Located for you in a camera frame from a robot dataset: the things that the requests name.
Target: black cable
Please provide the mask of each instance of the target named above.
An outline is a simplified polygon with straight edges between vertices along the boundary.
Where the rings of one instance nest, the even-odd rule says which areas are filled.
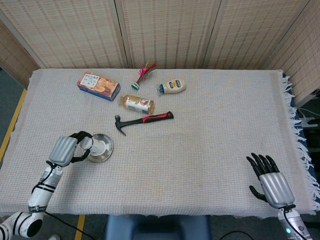
[[[241,233],[241,234],[245,234],[247,235],[251,240],[254,240],[252,236],[250,236],[248,233],[244,232],[244,231],[231,231],[226,233],[225,235],[223,235],[219,240],[224,239],[226,236],[230,235],[230,234],[234,234],[234,233]]]
[[[289,222],[288,218],[287,218],[287,214],[286,214],[286,209],[284,208],[283,209],[283,215],[284,215],[284,218],[286,220],[286,222],[289,224],[289,226],[303,239],[303,240],[307,240],[304,236],[301,235],[300,232],[298,232],[298,230],[296,230],[294,228],[294,226],[291,225],[291,223]]]
[[[47,215],[49,215],[50,217],[53,217],[53,218],[59,220],[60,222],[62,222],[63,224],[69,226],[70,228],[73,228],[73,229],[79,231],[79,232],[82,233],[83,235],[86,235],[86,236],[88,236],[89,238],[91,238],[91,239],[93,239],[93,240],[96,240],[93,236],[85,233],[84,231],[80,230],[79,228],[77,228],[77,227],[75,227],[75,226],[70,225],[69,223],[63,221],[63,220],[60,219],[59,217],[57,217],[57,216],[55,216],[55,215],[52,215],[51,213],[49,213],[49,212],[47,212],[47,211],[45,211],[44,213],[47,214]]]
[[[51,170],[50,170],[50,173],[48,174],[48,176],[46,176],[42,181],[39,181],[33,188],[32,188],[32,191],[31,191],[31,194],[34,193],[34,190],[36,189],[36,187],[40,186],[41,184],[43,184],[49,177],[50,175],[52,174],[53,170],[54,170],[54,165],[50,165],[51,167]]]

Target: snack box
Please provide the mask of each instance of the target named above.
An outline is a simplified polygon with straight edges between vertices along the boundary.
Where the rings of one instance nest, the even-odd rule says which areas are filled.
[[[86,71],[76,84],[82,91],[111,102],[120,91],[120,84],[118,82],[89,71]]]

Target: feathered shuttlecock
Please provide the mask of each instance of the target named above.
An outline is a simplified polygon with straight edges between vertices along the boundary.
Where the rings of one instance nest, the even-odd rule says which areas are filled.
[[[156,69],[156,64],[152,64],[150,67],[147,68],[148,63],[146,63],[146,65],[143,65],[142,68],[140,68],[139,73],[140,73],[140,77],[138,78],[138,80],[134,83],[131,84],[131,87],[133,87],[135,90],[139,89],[139,85],[140,83],[146,79],[148,77],[148,75]]]

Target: hammer head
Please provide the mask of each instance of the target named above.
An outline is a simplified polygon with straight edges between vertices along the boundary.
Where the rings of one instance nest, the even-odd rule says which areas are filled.
[[[116,129],[118,129],[123,135],[126,136],[126,134],[121,130],[121,128],[122,128],[124,125],[123,125],[122,122],[120,121],[120,116],[119,116],[119,115],[115,115],[114,118],[115,118],[115,127],[116,127]]]

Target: yellow floor stripe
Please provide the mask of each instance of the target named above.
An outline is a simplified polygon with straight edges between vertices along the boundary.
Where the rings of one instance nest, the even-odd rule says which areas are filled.
[[[86,215],[80,215],[79,216],[78,225],[76,227],[78,229],[80,229],[81,231],[84,230],[85,219],[86,219]],[[75,232],[74,240],[81,240],[81,238],[82,238],[82,233],[77,230]]]
[[[18,102],[18,105],[16,106],[16,109],[14,111],[14,114],[13,114],[13,117],[11,119],[11,122],[10,122],[10,125],[8,127],[8,130],[6,131],[6,134],[4,136],[3,142],[1,144],[1,148],[0,148],[0,163],[2,161],[2,158],[3,158],[4,154],[5,154],[5,151],[6,151],[9,139],[10,139],[11,132],[13,131],[13,129],[15,127],[15,124],[16,124],[16,121],[18,119],[18,116],[19,116],[19,113],[20,113],[20,110],[21,110],[21,107],[22,107],[22,103],[25,100],[26,93],[27,93],[27,91],[24,89],[22,94],[21,94],[21,97],[20,97],[20,100]]]

